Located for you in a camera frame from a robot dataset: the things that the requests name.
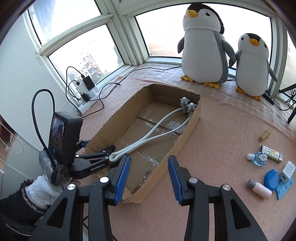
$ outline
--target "penguin beak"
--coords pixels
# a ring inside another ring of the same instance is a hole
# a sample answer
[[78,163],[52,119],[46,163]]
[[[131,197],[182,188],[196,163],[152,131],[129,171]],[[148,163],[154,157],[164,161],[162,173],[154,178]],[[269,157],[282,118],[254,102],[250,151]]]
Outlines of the penguin beak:
[[198,16],[198,12],[197,11],[194,11],[194,10],[187,10],[187,15],[191,18],[195,18]]
[[256,40],[256,39],[252,39],[252,38],[250,38],[250,43],[251,43],[252,45],[254,45],[254,46],[258,46],[258,45],[259,45],[259,41]]

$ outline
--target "penguin flipper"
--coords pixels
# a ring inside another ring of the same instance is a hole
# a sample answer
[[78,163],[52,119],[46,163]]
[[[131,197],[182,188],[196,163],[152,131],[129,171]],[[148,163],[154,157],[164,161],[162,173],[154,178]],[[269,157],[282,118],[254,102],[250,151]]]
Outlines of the penguin flipper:
[[235,61],[233,61],[232,59],[229,59],[229,67],[232,67],[234,65],[234,63],[238,59],[238,56],[239,56],[239,51],[236,51],[236,53],[235,53]]
[[224,51],[227,53],[227,55],[229,56],[229,58],[233,61],[233,63],[235,63],[236,61],[236,55],[234,53],[233,48],[231,47],[231,45],[224,39],[223,35],[221,36],[222,38],[222,47],[224,49]]
[[181,53],[183,49],[184,49],[184,37],[181,38],[181,40],[178,43],[178,53]]
[[272,70],[272,68],[270,67],[268,60],[266,60],[266,62],[267,62],[268,73],[270,74],[271,78],[272,78],[275,82],[277,82],[277,77],[276,77],[276,75],[274,74],[274,71]]

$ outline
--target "gray cap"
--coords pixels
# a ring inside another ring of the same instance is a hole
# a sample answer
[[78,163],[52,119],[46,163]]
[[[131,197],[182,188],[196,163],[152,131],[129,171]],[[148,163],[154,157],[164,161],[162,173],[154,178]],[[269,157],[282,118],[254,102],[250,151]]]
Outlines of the gray cap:
[[248,180],[246,184],[249,188],[254,188],[256,186],[256,182],[252,181],[251,179]]

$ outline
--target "cardboard box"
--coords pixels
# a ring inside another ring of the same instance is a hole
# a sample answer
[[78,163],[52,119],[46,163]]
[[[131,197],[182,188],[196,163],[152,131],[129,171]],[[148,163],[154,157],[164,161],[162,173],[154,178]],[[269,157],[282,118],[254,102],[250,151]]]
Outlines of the cardboard box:
[[[116,146],[116,151],[121,150],[142,138],[168,113],[180,108],[180,99],[184,96],[197,104],[186,126],[152,140],[129,154],[131,168],[123,194],[124,201],[140,203],[167,171],[169,155],[179,153],[200,118],[200,95],[167,85],[146,86],[132,96],[88,143],[86,153],[97,152],[112,144]],[[173,130],[187,118],[188,114],[180,110],[170,115],[151,136]],[[97,175],[104,176],[108,171],[105,168]]]

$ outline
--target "eye drop bottle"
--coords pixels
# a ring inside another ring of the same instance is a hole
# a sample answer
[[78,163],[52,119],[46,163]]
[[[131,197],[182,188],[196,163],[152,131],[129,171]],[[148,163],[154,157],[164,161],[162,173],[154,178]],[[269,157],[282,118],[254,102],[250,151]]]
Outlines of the eye drop bottle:
[[255,153],[255,154],[249,153],[247,155],[247,159],[250,161],[253,161],[255,165],[260,166],[260,167],[267,164],[267,155],[265,155],[261,151]]
[[270,198],[272,191],[263,186],[261,183],[256,183],[251,179],[247,182],[247,186],[252,188],[253,192],[263,197],[264,199]]

